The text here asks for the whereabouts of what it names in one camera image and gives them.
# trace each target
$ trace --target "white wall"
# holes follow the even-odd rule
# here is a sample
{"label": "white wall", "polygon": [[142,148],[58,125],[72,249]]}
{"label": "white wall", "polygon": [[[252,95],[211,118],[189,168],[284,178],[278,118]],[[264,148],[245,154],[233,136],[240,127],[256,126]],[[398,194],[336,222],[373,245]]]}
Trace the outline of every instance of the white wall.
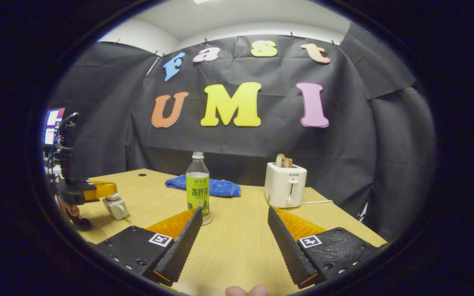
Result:
{"label": "white wall", "polygon": [[105,34],[98,41],[109,41],[132,45],[149,52],[170,53],[175,51],[179,40],[165,30],[150,23],[129,19]]}
{"label": "white wall", "polygon": [[293,32],[294,36],[308,37],[311,39],[317,39],[322,41],[339,44],[345,37],[345,34],[327,30],[324,28],[318,28],[308,25],[292,24],[292,23],[248,23],[235,26],[228,26],[224,28],[218,28],[210,30],[202,34],[192,36],[184,39],[178,43],[173,51],[183,49],[185,47],[202,43],[204,38],[209,40],[221,39],[232,36],[240,35],[258,35],[258,34],[276,34],[276,35],[290,35]]}

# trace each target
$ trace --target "green tea bottle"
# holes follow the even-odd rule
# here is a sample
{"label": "green tea bottle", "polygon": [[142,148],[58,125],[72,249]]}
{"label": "green tea bottle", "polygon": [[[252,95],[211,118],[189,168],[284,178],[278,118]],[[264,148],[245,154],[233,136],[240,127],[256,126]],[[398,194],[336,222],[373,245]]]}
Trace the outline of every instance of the green tea bottle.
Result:
{"label": "green tea bottle", "polygon": [[209,171],[204,164],[204,153],[193,152],[193,161],[186,170],[186,195],[188,208],[202,208],[202,224],[213,221],[209,214]]}

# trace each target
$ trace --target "table surface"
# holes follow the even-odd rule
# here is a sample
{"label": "table surface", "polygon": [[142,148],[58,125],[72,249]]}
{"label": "table surface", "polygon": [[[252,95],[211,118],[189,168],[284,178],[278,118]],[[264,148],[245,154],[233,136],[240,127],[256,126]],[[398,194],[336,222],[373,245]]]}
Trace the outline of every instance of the table surface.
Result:
{"label": "table surface", "polygon": [[[130,215],[116,221],[102,202],[84,204],[80,213],[93,228],[80,231],[81,236],[99,243],[130,225],[146,228],[187,210],[186,192],[164,186],[169,178],[175,176],[147,169],[91,178],[115,182]],[[326,199],[305,188],[303,202],[321,200]],[[241,197],[209,197],[209,208],[213,221],[199,230],[173,289],[191,296],[223,296],[230,285],[248,291],[264,283],[271,296],[299,291],[268,226],[269,204],[263,187],[241,185]],[[286,210],[326,230],[343,227],[376,247],[386,243],[333,203],[302,204]]]}

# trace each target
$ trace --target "toaster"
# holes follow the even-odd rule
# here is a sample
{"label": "toaster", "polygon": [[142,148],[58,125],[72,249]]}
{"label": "toaster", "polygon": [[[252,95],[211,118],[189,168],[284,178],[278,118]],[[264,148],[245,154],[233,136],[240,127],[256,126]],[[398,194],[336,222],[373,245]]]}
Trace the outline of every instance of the toaster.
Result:
{"label": "toaster", "polygon": [[265,197],[276,208],[295,208],[301,204],[307,170],[303,167],[278,167],[274,162],[267,163],[265,178]]}

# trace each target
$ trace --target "screen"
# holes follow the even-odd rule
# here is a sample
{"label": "screen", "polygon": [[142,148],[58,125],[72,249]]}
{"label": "screen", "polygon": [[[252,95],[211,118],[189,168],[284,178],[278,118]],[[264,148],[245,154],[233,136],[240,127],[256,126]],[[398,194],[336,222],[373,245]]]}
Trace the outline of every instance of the screen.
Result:
{"label": "screen", "polygon": [[45,145],[55,144],[54,134],[62,122],[64,112],[65,108],[51,109],[47,111],[47,114],[45,115]]}

